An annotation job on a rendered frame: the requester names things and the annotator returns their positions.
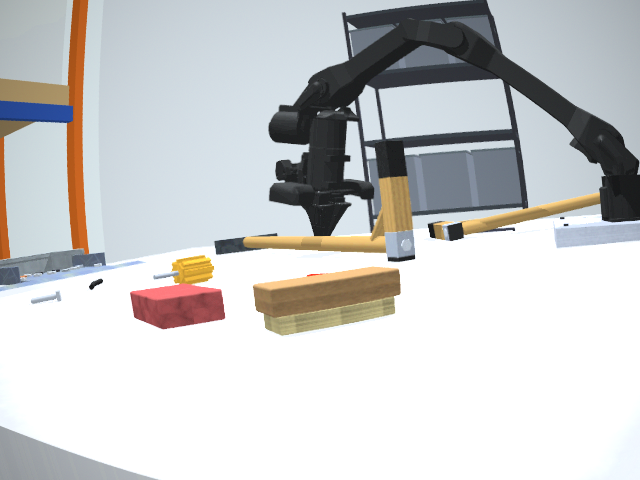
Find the red block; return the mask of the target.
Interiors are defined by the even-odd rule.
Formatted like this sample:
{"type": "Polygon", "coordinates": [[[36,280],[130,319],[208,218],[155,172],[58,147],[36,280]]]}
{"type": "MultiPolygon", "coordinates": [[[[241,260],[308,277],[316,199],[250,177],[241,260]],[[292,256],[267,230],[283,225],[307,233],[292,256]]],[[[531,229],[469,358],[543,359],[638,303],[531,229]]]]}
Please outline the red block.
{"type": "Polygon", "coordinates": [[[130,292],[134,317],[159,329],[225,319],[221,289],[178,284],[130,292]]]}

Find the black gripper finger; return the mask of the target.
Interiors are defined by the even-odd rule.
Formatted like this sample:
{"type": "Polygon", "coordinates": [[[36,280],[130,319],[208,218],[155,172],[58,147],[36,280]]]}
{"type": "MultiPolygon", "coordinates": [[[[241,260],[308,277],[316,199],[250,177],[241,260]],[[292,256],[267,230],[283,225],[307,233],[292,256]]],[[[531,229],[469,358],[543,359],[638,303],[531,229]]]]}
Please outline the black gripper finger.
{"type": "Polygon", "coordinates": [[[333,204],[335,205],[335,207],[334,207],[333,215],[329,225],[327,236],[331,236],[333,230],[335,229],[336,225],[338,224],[339,220],[341,219],[341,217],[343,216],[347,208],[352,205],[351,202],[338,202],[338,203],[329,202],[329,204],[333,204]]]}
{"type": "Polygon", "coordinates": [[[327,236],[335,205],[311,204],[302,207],[307,212],[314,236],[327,236]]]}

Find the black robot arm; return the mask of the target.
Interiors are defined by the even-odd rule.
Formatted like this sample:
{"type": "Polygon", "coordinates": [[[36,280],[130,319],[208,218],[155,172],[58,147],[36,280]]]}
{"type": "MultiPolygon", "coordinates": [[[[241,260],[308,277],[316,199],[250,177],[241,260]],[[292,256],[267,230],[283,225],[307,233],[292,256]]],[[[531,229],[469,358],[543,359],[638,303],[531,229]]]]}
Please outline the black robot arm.
{"type": "Polygon", "coordinates": [[[599,188],[602,220],[640,220],[640,162],[625,148],[620,132],[575,106],[458,21],[441,24],[407,18],[350,60],[314,74],[293,106],[280,104],[269,123],[270,138],[275,143],[345,149],[347,121],[360,120],[347,106],[372,78],[421,45],[494,74],[561,122],[574,137],[569,145],[589,162],[600,163],[606,175],[599,188]]]}

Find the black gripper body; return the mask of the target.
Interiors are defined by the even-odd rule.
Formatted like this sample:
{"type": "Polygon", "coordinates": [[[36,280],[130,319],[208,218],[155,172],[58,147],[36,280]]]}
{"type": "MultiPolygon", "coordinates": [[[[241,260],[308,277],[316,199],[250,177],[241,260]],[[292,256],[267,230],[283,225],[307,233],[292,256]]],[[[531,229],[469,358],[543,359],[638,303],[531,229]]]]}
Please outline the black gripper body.
{"type": "Polygon", "coordinates": [[[371,182],[344,179],[344,162],[350,162],[351,156],[345,155],[345,149],[309,147],[308,152],[302,154],[303,159],[308,159],[305,185],[274,183],[270,188],[269,201],[302,206],[345,202],[344,195],[374,199],[371,182]]]}

